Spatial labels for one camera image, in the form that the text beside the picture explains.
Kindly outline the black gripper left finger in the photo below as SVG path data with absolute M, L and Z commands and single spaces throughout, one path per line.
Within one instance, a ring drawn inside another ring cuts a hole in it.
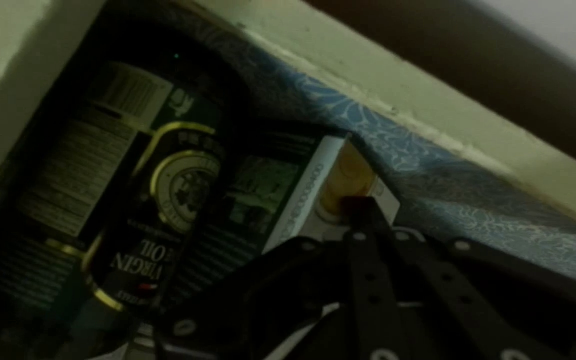
M 157 360 L 359 360 L 345 241 L 292 237 L 156 318 Z

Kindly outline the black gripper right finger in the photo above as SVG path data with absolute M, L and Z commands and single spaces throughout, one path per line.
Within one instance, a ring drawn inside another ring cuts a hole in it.
M 468 237 L 389 228 L 373 198 L 344 198 L 400 293 L 423 293 L 439 338 L 468 360 L 576 360 L 576 280 Z

